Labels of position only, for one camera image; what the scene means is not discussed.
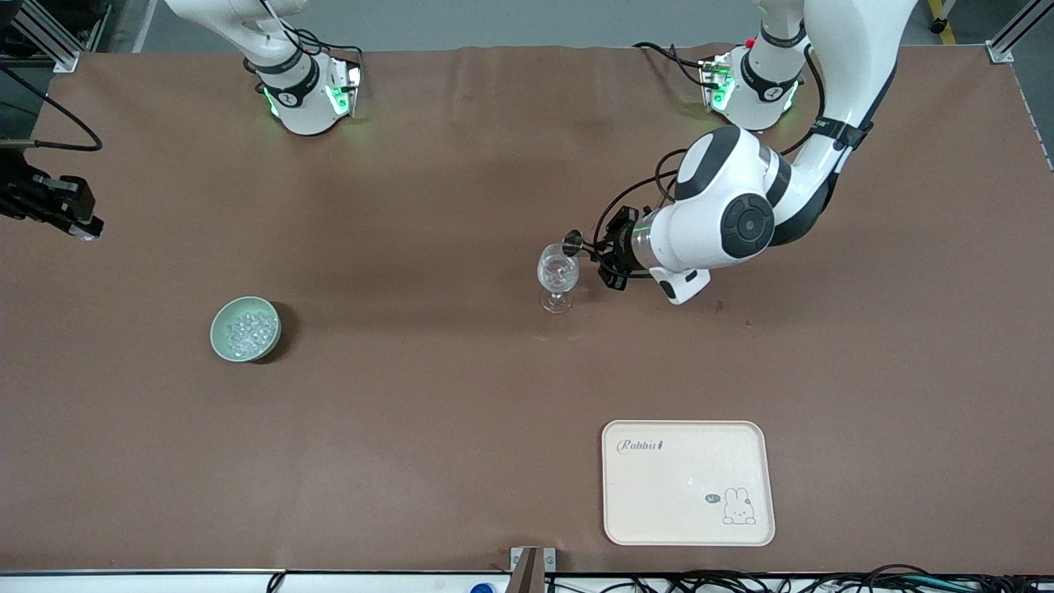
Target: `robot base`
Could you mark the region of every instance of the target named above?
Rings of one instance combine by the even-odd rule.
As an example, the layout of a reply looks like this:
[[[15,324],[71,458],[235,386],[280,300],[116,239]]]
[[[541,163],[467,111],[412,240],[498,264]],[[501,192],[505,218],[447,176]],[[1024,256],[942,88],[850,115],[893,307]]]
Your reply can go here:
[[[294,134],[314,136],[333,126],[341,117],[354,117],[355,100],[362,83],[362,70],[348,62],[318,54],[321,75],[315,86],[304,97],[299,106],[287,106],[268,94],[271,113]]]
[[[762,101],[743,79],[741,63],[747,48],[740,45],[731,52],[718,56],[713,62],[700,64],[704,82],[719,84],[717,90],[703,87],[703,103],[721,114],[729,123],[744,130],[764,130],[776,124],[783,112],[790,108],[798,83],[787,91],[786,97],[776,101]]]

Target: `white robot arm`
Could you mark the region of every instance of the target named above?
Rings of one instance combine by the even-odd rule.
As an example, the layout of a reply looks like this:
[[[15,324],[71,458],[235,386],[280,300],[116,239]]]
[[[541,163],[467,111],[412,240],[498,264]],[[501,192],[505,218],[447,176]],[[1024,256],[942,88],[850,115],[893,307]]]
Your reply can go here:
[[[746,130],[776,123],[798,90],[805,65],[805,0],[750,0],[761,12],[757,37],[704,62],[703,101]]]
[[[264,81],[271,112],[294,134],[329,130],[351,115],[360,64],[304,52],[281,17],[307,0],[165,0],[179,17],[215,32],[237,47]]]
[[[605,282],[619,288],[632,271],[647,270],[669,301],[681,304],[706,285],[710,269],[808,232],[871,129],[915,2],[805,0],[805,27],[827,90],[794,163],[735,125],[699,138],[681,161],[671,204],[608,224],[600,257]]]

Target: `white tray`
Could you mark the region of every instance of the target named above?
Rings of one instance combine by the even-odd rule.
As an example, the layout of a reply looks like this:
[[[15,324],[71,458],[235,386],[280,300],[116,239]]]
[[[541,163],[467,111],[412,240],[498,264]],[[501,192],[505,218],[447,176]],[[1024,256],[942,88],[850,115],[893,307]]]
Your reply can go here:
[[[611,541],[765,546],[776,535],[757,424],[616,420],[601,441]]]

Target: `metal bracket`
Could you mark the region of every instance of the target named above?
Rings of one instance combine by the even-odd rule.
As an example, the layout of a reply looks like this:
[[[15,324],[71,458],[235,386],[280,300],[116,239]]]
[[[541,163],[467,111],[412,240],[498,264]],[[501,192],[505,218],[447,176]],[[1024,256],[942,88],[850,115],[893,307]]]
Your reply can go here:
[[[102,31],[105,28],[112,13],[113,5],[108,3],[105,13],[89,34],[87,43],[81,43],[37,0],[24,0],[22,9],[15,16],[12,25],[30,38],[41,52],[47,55],[47,58],[9,60],[7,63],[8,65],[31,66],[37,65],[37,62],[48,64],[54,60],[56,74],[72,73],[77,70],[81,52],[94,52],[98,47]]]
[[[1006,26],[999,29],[992,39],[984,42],[992,63],[1010,63],[1014,56],[1010,51],[1032,31],[1048,13],[1054,9],[1054,0],[1029,0]]]
[[[984,51],[989,53],[989,61],[992,63],[1013,63],[1014,54],[1010,53],[1010,50],[1006,52],[999,52],[992,46],[992,40],[989,39],[984,42]]]
[[[513,548],[509,551],[509,570],[513,571],[516,569],[516,565],[520,564],[520,558],[524,554],[524,550],[527,548],[532,548],[529,546],[524,546],[521,548]],[[557,549],[555,548],[541,548],[542,552],[542,566],[545,567],[545,572],[554,572],[557,570]]]

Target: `green led light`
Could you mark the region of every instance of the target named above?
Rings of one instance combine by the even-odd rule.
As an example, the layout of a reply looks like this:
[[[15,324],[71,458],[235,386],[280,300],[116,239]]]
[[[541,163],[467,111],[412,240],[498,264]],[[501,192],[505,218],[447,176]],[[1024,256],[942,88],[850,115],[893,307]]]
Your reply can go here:
[[[326,95],[329,96],[330,102],[333,103],[333,111],[337,115],[344,115],[348,113],[348,93],[345,93],[340,88],[331,88],[326,86]]]
[[[267,102],[271,104],[271,115],[275,117],[281,117],[278,115],[278,107],[274,106],[274,99],[271,98],[271,92],[264,87],[264,96],[267,97]]]
[[[797,90],[798,90],[798,82],[795,81],[795,83],[790,86],[790,91],[787,92],[787,102],[783,103],[783,111],[790,108],[790,101],[794,100],[794,93]]]
[[[724,111],[725,106],[728,105],[728,97],[731,96],[731,92],[735,90],[736,81],[730,75],[726,76],[721,86],[714,91],[714,108]]]

